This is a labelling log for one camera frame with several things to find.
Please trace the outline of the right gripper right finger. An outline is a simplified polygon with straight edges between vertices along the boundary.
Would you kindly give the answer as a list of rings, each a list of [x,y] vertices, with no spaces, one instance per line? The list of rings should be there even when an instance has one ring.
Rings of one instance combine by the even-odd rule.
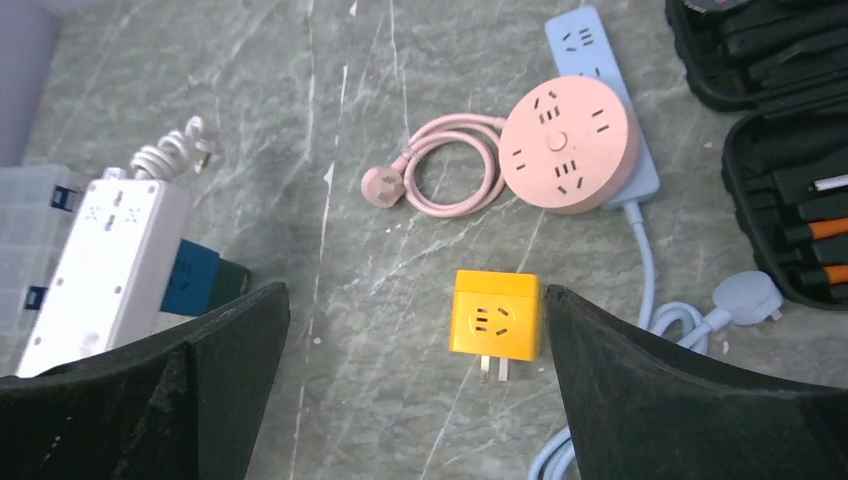
[[[846,477],[844,389],[711,359],[563,286],[545,307],[583,478]]]

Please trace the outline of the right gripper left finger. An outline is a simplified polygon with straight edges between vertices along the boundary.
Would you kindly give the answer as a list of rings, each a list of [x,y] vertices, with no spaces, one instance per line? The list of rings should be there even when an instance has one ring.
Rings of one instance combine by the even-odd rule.
[[[241,479],[290,324],[274,282],[114,350],[1,380],[5,479]]]

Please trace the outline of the dark blue cube adapter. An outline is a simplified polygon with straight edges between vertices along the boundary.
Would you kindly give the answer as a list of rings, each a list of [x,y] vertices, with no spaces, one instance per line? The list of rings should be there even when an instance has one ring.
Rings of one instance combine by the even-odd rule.
[[[160,306],[162,312],[199,316],[208,311],[221,258],[218,252],[183,239]]]

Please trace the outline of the green cube plug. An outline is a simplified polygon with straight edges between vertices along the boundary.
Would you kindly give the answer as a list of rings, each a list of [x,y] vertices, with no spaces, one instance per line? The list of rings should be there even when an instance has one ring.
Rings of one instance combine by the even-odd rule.
[[[221,258],[210,293],[208,310],[215,310],[246,294],[251,279],[252,274],[247,267]]]

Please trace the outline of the yellow plug adapter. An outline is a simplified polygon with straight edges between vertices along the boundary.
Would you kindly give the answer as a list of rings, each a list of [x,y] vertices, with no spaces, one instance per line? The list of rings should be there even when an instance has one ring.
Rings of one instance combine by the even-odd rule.
[[[480,357],[480,381],[499,362],[498,380],[509,378],[509,362],[534,362],[540,352],[541,281],[534,274],[459,270],[453,294],[449,348]]]

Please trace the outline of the white power strip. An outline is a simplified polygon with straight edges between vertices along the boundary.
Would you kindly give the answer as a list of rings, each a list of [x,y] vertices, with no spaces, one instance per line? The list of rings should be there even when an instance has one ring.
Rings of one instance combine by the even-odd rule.
[[[192,208],[174,179],[220,150],[200,116],[91,181],[16,369],[35,377],[149,336]]]

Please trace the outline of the pink round plug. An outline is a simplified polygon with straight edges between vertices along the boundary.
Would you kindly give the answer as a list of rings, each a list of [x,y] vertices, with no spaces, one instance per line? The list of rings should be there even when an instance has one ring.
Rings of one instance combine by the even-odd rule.
[[[557,77],[510,112],[499,140],[500,170],[528,204],[585,213],[627,184],[641,141],[634,113],[611,87],[592,77]]]

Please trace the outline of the blue power strip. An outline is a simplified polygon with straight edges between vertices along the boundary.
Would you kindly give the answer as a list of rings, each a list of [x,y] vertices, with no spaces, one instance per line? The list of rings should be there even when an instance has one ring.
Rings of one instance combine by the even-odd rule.
[[[582,75],[601,80],[609,86],[629,110],[632,101],[619,69],[598,10],[579,7],[548,20],[545,34],[557,71],[561,76]],[[660,180],[640,125],[638,161],[624,188],[602,206],[604,210],[621,208],[630,219],[641,215],[640,204],[658,191]]]

